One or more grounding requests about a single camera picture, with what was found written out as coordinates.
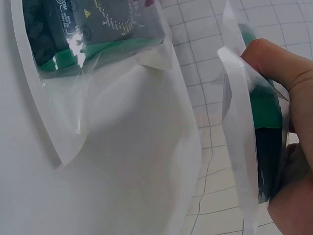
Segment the white paper packaging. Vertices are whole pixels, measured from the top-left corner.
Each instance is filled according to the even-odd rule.
[[[39,23],[36,27],[33,27],[35,29],[34,32],[26,31],[29,25],[25,25],[26,20],[23,13],[25,13],[26,5],[33,4],[33,2],[44,4],[48,2],[51,5],[60,4],[61,6],[63,3],[71,3],[71,1],[11,0],[13,26],[24,72],[45,128],[62,163],[66,165],[81,150],[89,134],[90,110],[93,108],[95,102],[101,102],[102,94],[108,86],[112,85],[112,83],[136,65],[146,65],[160,70],[169,70],[172,68],[171,33],[161,13],[161,6],[158,1],[155,1],[153,5],[147,5],[147,1],[145,0],[125,0],[124,2],[126,4],[128,3],[133,8],[133,11],[135,11],[135,7],[132,4],[141,4],[142,7],[146,8],[156,8],[154,11],[156,12],[156,21],[159,22],[159,30],[164,35],[161,38],[158,38],[158,35],[156,35],[158,40],[143,48],[136,47],[134,50],[129,50],[127,45],[122,45],[121,51],[126,51],[122,56],[120,54],[117,56],[113,54],[105,57],[105,53],[99,52],[92,55],[89,59],[84,59],[86,56],[83,49],[86,48],[87,43],[82,40],[84,37],[83,33],[78,31],[71,38],[65,34],[69,48],[77,56],[76,64],[73,65],[76,66],[76,69],[72,69],[73,66],[70,66],[59,73],[58,61],[55,61],[56,56],[54,56],[55,71],[46,72],[38,65],[37,59],[40,53],[35,55],[34,48],[30,43],[30,39],[32,39],[30,37],[37,39],[36,34],[38,32],[36,30],[42,30],[42,25]],[[92,1],[92,7],[100,9],[99,2],[100,0]],[[34,6],[27,5],[27,7],[30,8],[31,12]],[[66,8],[61,7],[61,14],[68,14],[67,17],[70,17],[69,7],[73,8],[73,3],[67,5]],[[91,19],[95,15],[95,12],[92,11],[90,13],[85,11],[85,14],[82,16],[82,19],[87,21],[87,19]],[[72,20],[75,20],[76,23],[81,20],[77,18],[77,15],[72,15],[72,17]],[[34,22],[37,24],[36,19],[27,19],[31,23]],[[154,27],[146,27],[145,29],[151,35],[156,34]],[[45,39],[46,37],[43,37],[39,42],[47,44],[45,43]],[[78,52],[75,52],[72,49],[73,47],[77,48]]]

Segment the sealed plastic bag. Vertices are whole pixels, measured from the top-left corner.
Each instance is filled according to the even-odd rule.
[[[89,111],[135,65],[172,67],[158,1],[12,0],[24,72],[63,164],[82,148]]]
[[[218,51],[226,70],[222,126],[243,211],[245,234],[257,234],[258,205],[277,191],[284,166],[289,102],[241,55],[256,39],[247,23],[238,22],[227,2],[224,12],[227,47]]]

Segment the white surface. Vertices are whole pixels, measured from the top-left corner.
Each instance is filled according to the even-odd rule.
[[[179,65],[136,67],[96,103],[93,134],[69,165],[45,132],[0,1],[0,234],[176,235],[201,147]],[[97,125],[106,120],[106,126]]]

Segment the white tile wall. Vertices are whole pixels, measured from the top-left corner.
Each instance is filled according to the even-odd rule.
[[[196,64],[181,66],[181,72],[187,87],[200,84],[200,78]]]
[[[252,7],[258,7],[258,6],[269,6],[270,0],[242,0],[244,8],[252,8]]]
[[[199,179],[207,175],[209,163],[212,161],[212,148],[205,148],[202,150],[202,165],[199,173]]]
[[[210,125],[220,125],[222,123],[222,103],[208,104]]]
[[[219,58],[198,62],[197,66],[203,83],[215,80],[223,70],[223,64]]]
[[[282,25],[286,45],[308,43],[309,35],[305,23],[287,23]]]
[[[290,46],[287,46],[287,50],[291,51],[294,54],[297,54],[297,55],[300,55],[300,56],[303,56],[312,60],[310,43],[290,45]]]
[[[281,30],[280,25],[258,27],[256,30],[262,38],[270,40],[279,46],[285,44],[283,31]]]
[[[200,106],[205,104],[205,99],[201,85],[187,87],[188,95],[191,101],[191,105]]]
[[[274,8],[272,6],[247,9],[246,13],[253,26],[279,24]]]
[[[209,118],[207,116],[205,105],[194,107],[193,111],[196,117],[197,126],[199,128],[209,126]]]
[[[204,127],[204,128],[199,129],[202,148],[211,147],[211,130],[210,129],[211,129],[210,127]]]
[[[178,5],[166,7],[163,9],[169,26],[180,24],[183,22],[182,15]]]
[[[217,50],[223,47],[222,37],[212,36],[191,42],[196,62],[217,58]]]
[[[220,34],[220,30],[214,16],[189,21],[186,23],[186,28],[189,33],[190,40]]]
[[[243,217],[239,208],[200,215],[194,228],[196,235],[218,235],[242,229]]]
[[[180,5],[185,21],[192,21],[203,17],[213,16],[213,10],[208,0],[192,0]]]
[[[297,4],[274,6],[280,23],[304,22],[304,18]]]
[[[187,43],[189,41],[186,27],[183,23],[171,27],[173,45]]]
[[[215,147],[213,150],[213,158],[209,165],[208,174],[214,174],[221,170],[229,169],[230,160],[226,146]]]
[[[222,102],[224,81],[218,80],[203,84],[207,104]]]

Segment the hand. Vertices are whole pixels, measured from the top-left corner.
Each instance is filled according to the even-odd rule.
[[[282,84],[300,145],[289,147],[285,185],[270,201],[269,214],[283,235],[313,235],[313,61],[265,40],[253,41],[242,58],[266,79]]]

